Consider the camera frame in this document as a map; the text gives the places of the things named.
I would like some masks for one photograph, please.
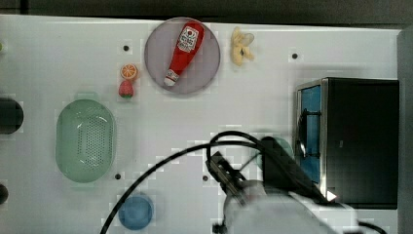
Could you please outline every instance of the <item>red toy food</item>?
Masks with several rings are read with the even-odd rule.
[[[172,61],[165,77],[165,84],[173,86],[182,71],[194,58],[204,39],[204,27],[197,21],[190,20],[182,28],[173,51]]]
[[[133,86],[131,85],[131,81],[124,80],[119,87],[119,96],[122,98],[131,98],[133,97]]]

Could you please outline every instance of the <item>toy fruit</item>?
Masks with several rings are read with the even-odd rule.
[[[251,33],[241,33],[240,28],[236,27],[231,37],[231,58],[237,66],[243,65],[243,59],[254,60],[254,55],[249,50],[249,44],[254,40]]]
[[[124,80],[119,87],[119,96],[122,98],[132,98],[133,97],[133,86],[131,81]]]
[[[132,63],[126,64],[121,68],[121,75],[125,80],[134,81],[137,79],[139,70]]]

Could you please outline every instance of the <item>black cylinder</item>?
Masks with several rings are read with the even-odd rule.
[[[23,110],[17,101],[0,97],[0,134],[12,134],[23,123]]]
[[[0,204],[5,203],[8,197],[9,197],[9,191],[3,184],[0,184]]]

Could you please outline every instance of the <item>ketchup label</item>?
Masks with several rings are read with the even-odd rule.
[[[179,76],[171,69],[168,70],[167,77],[174,82],[176,82],[179,78]]]
[[[190,26],[186,26],[181,34],[179,35],[179,40],[178,40],[178,48],[181,51],[190,53],[192,50],[195,49],[195,45],[197,44],[197,38],[198,38],[198,30],[190,27]]]

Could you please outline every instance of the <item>orange slice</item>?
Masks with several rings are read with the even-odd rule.
[[[138,70],[135,65],[129,63],[122,66],[121,75],[124,79],[134,81],[137,79]]]

